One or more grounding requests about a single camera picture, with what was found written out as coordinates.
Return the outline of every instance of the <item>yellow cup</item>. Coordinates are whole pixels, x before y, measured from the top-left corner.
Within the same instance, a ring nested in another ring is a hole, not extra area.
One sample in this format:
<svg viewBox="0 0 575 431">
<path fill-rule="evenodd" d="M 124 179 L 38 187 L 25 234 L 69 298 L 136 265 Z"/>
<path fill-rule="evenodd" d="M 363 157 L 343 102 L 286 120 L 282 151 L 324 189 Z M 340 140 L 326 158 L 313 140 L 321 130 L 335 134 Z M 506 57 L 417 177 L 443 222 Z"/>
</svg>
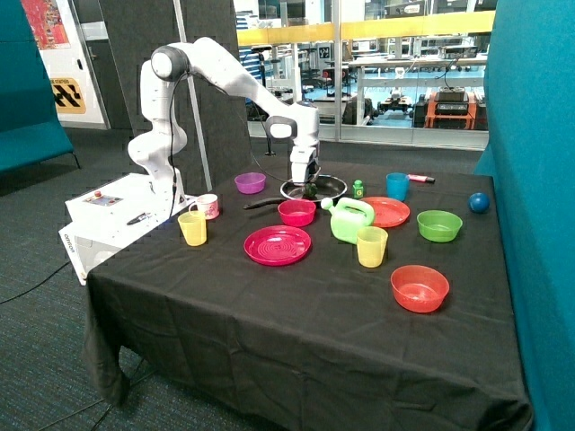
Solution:
<svg viewBox="0 0 575 431">
<path fill-rule="evenodd" d="M 178 217 L 178 223 L 188 245 L 196 247 L 208 239 L 206 215 L 203 211 L 188 211 Z"/>
<path fill-rule="evenodd" d="M 358 230 L 359 263 L 366 268 L 376 268 L 384 261 L 387 232 L 375 226 Z"/>
</svg>

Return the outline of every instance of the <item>frying pan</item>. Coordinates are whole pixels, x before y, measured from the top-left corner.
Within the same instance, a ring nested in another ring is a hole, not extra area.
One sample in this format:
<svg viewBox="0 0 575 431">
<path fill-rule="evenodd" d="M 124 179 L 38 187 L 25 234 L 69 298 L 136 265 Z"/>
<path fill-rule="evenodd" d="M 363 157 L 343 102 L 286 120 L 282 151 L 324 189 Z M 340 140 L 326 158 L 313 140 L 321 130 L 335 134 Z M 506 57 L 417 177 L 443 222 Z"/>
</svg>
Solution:
<svg viewBox="0 0 575 431">
<path fill-rule="evenodd" d="M 284 182 L 279 189 L 283 198 L 267 198 L 258 200 L 251 204 L 243 206 L 243 209 L 254 209 L 265 207 L 271 204 L 281 204 L 288 199 L 307 199 L 314 202 L 317 206 L 320 205 L 323 198 L 332 198 L 334 202 L 337 201 L 347 190 L 348 186 L 339 178 L 332 177 L 331 175 L 319 175 L 314 182 L 316 190 L 313 196 L 305 194 L 305 186 L 298 186 L 293 182 Z"/>
</svg>

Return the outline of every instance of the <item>plastic bowl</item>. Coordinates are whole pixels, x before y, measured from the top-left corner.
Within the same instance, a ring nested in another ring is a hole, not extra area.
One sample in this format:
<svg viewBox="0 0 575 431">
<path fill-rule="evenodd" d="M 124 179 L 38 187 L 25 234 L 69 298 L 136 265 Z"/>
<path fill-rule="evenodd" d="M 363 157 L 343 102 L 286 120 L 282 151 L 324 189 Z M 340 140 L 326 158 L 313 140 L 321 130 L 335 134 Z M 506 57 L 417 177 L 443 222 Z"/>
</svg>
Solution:
<svg viewBox="0 0 575 431">
<path fill-rule="evenodd" d="M 407 265 L 391 276 L 397 303 L 410 312 L 434 312 L 449 292 L 447 279 L 433 268 Z"/>
<path fill-rule="evenodd" d="M 238 175 L 234 179 L 240 193 L 254 195 L 260 193 L 266 186 L 266 176 L 259 172 L 248 172 Z"/>
<path fill-rule="evenodd" d="M 421 236 L 433 242 L 450 242 L 455 239 L 464 222 L 457 215 L 432 209 L 417 216 Z"/>
<path fill-rule="evenodd" d="M 301 227 L 313 222 L 315 203 L 305 199 L 286 200 L 278 206 L 282 222 L 288 226 Z"/>
</svg>

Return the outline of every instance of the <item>blue ball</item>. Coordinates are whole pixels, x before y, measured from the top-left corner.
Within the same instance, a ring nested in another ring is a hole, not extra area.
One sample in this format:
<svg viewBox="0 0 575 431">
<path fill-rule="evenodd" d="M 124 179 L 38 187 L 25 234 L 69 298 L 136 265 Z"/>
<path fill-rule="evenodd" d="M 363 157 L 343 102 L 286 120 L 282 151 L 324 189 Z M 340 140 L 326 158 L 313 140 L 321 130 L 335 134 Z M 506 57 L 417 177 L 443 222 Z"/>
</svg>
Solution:
<svg viewBox="0 0 575 431">
<path fill-rule="evenodd" d="M 473 193 L 467 201 L 474 213 L 484 213 L 489 209 L 489 197 L 485 193 Z"/>
</svg>

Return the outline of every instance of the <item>pink mug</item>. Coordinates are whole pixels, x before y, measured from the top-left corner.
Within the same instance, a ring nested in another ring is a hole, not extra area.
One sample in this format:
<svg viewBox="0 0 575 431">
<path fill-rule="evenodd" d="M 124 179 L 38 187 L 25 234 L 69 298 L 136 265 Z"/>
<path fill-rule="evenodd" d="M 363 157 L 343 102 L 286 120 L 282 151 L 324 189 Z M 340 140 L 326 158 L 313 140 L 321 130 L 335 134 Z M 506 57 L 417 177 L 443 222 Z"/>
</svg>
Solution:
<svg viewBox="0 0 575 431">
<path fill-rule="evenodd" d="M 191 204 L 188 210 L 191 211 L 193 207 L 198 207 L 198 210 L 206 215 L 206 220 L 212 220 L 219 216 L 217 195 L 207 194 L 198 196 L 196 202 Z"/>
</svg>

